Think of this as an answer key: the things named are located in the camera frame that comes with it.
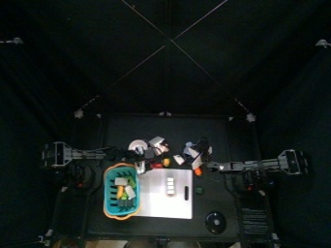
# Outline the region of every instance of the black fabric wall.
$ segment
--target black fabric wall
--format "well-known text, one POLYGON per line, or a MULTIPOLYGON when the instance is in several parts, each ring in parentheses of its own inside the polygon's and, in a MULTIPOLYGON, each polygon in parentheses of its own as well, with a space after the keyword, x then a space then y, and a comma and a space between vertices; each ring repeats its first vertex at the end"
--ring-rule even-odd
POLYGON ((67 140, 71 125, 63 97, 24 51, 0 46, 0 247, 23 247, 49 228, 56 192, 40 151, 67 140))
POLYGON ((310 175, 279 177, 272 195, 275 224, 294 247, 302 247, 299 242, 303 247, 331 247, 330 81, 331 50, 322 49, 258 121, 264 158, 288 148, 306 151, 310 157, 310 175))
MULTIPOLYGON (((128 4, 175 38, 222 1, 128 4)), ((246 114, 238 97, 259 116, 264 158, 286 148, 311 157, 311 175, 279 178, 278 229, 290 241, 330 247, 331 52, 314 46, 330 38, 330 6, 224 1, 176 40, 215 83, 123 1, 1 1, 0 41, 24 41, 0 44, 1 242, 47 230, 55 196, 37 147, 68 140, 72 112, 103 94, 87 111, 246 114)))

